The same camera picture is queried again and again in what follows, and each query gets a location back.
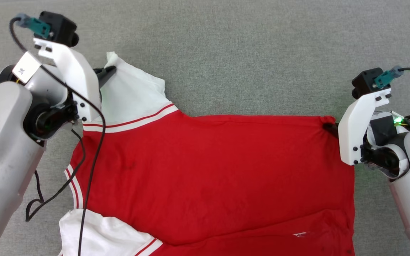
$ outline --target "small logo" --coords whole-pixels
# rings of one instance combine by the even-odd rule
[[[296,236],[296,237],[305,237],[306,232],[296,233],[296,234],[293,234],[293,235]]]

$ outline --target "white bracket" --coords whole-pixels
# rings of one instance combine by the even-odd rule
[[[352,103],[338,125],[340,155],[342,162],[349,165],[360,163],[363,136],[376,107],[389,103],[388,94],[392,89],[365,94]]]
[[[39,55],[55,62],[65,83],[100,109],[98,77],[86,58],[66,45],[39,38],[33,40],[35,45],[40,46]],[[76,94],[73,94],[73,99],[78,104],[80,118],[92,121],[98,117],[98,113],[83,99]]]

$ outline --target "gray fabric surface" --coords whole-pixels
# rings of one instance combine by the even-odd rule
[[[192,116],[342,116],[351,80],[365,69],[410,66],[410,1],[402,0],[74,0],[0,3],[0,70],[21,52],[7,32],[18,12],[59,12],[78,24],[75,48],[93,67],[105,52],[166,80],[166,94]],[[31,45],[28,31],[17,30]],[[393,84],[386,109],[410,114],[410,73]],[[65,182],[77,139],[61,131],[39,165],[47,197]],[[56,255],[58,220],[72,208],[67,189],[24,222],[31,183],[13,215],[0,255]],[[379,173],[356,169],[357,255],[410,256],[410,242]]]

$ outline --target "green led light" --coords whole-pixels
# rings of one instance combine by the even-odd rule
[[[403,122],[403,118],[402,117],[397,117],[393,120],[393,123],[400,123]]]

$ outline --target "white stripe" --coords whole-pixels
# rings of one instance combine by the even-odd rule
[[[72,166],[69,165],[67,167],[67,169],[64,171],[65,176],[67,177],[67,179],[70,179],[70,175],[72,175],[72,173],[74,172],[74,170],[72,169]],[[72,182],[69,183],[70,189],[72,191],[72,196],[74,198],[74,209],[77,208],[77,200],[78,200],[78,208],[81,209],[83,208],[83,195],[82,195],[82,190],[80,189],[80,185],[78,184],[78,180],[77,180],[77,176],[75,176],[72,179]]]
[[[154,251],[156,251],[159,247],[161,247],[161,245],[162,245],[162,242],[159,240],[156,240],[148,248],[146,248],[145,251],[142,251],[142,253],[140,253],[137,256],[148,256],[152,254]]]
[[[64,174],[65,174],[65,177],[69,180],[69,179],[70,179],[70,176],[69,176],[69,174],[67,173],[67,168],[66,168],[66,170],[64,170]],[[77,197],[75,196],[75,189],[74,189],[74,187],[73,187],[73,185],[72,185],[72,182],[69,183],[69,188],[70,188],[70,190],[72,191],[72,197],[73,197],[73,199],[74,199],[74,209],[76,209],[76,208],[77,208]]]
[[[72,173],[74,172],[74,170],[72,169],[72,166],[69,165],[68,168],[69,168],[70,174],[72,175]],[[82,189],[80,188],[80,184],[78,184],[77,176],[75,176],[72,179],[72,182],[74,183],[75,188],[77,189],[78,208],[81,209],[83,208],[83,195],[82,195]]]
[[[138,122],[135,122],[135,123],[129,123],[129,124],[122,125],[122,126],[106,128],[105,132],[106,133],[119,133],[119,132],[122,132],[122,131],[131,130],[131,129],[146,125],[148,123],[154,122],[156,120],[159,120],[159,119],[165,117],[166,115],[168,115],[170,113],[173,113],[177,110],[178,110],[178,108],[175,107],[174,105],[172,105],[171,107],[168,107],[168,108],[164,109],[159,114],[157,114],[153,117],[145,118],[145,119],[142,119],[142,120],[140,120]],[[88,131],[88,132],[102,132],[102,127],[99,127],[99,126],[83,126],[83,130]]]
[[[137,117],[137,118],[134,118],[134,120],[137,120],[137,119],[140,119],[140,118],[144,118],[144,117],[148,117],[148,116],[154,115],[155,113],[159,112],[161,109],[163,109],[163,108],[165,108],[165,107],[167,107],[167,106],[169,106],[169,105],[174,105],[174,104],[173,104],[171,101],[166,102],[165,104],[161,105],[161,107],[157,108],[156,110],[152,110],[153,112],[152,112],[151,114],[145,113],[145,115],[142,115],[142,116],[139,116],[139,117]],[[108,121],[108,120],[107,120],[107,125],[109,125],[109,126],[111,126],[111,125],[119,125],[119,124],[127,123],[127,122],[130,122],[130,120],[129,120],[129,121],[124,121],[124,122],[111,122],[111,121]],[[86,122],[83,122],[83,123],[84,123],[84,124],[98,124],[98,125],[102,125],[102,119],[101,119],[101,117],[99,116],[99,117],[97,117],[95,120],[93,120],[93,121],[91,121],[91,122],[86,121]]]

